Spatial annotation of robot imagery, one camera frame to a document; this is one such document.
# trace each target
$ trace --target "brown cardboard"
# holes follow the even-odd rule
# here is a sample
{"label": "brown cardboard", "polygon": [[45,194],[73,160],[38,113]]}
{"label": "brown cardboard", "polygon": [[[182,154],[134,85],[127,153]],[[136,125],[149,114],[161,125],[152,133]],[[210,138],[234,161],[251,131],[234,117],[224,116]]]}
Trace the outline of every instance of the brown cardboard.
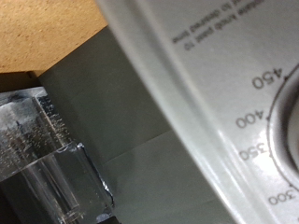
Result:
{"label": "brown cardboard", "polygon": [[93,0],[2,0],[0,73],[47,70],[106,25]]}

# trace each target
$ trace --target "temperature dial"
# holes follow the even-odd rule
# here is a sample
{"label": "temperature dial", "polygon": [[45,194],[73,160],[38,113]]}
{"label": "temperature dial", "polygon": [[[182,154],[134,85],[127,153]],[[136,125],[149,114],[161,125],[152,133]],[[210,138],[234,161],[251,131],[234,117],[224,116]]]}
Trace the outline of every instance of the temperature dial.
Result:
{"label": "temperature dial", "polygon": [[279,172],[299,189],[299,65],[284,78],[270,109],[267,138]]}

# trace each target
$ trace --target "gray surface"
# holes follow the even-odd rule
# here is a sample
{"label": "gray surface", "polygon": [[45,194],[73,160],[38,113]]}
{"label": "gray surface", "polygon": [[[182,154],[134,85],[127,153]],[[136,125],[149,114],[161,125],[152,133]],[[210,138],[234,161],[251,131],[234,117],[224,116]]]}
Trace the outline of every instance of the gray surface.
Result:
{"label": "gray surface", "polygon": [[104,29],[40,78],[122,224],[233,223]]}
{"label": "gray surface", "polygon": [[100,149],[100,162],[170,130],[108,29],[40,81],[75,136]]}
{"label": "gray surface", "polygon": [[105,168],[124,224],[234,223],[172,131]]}

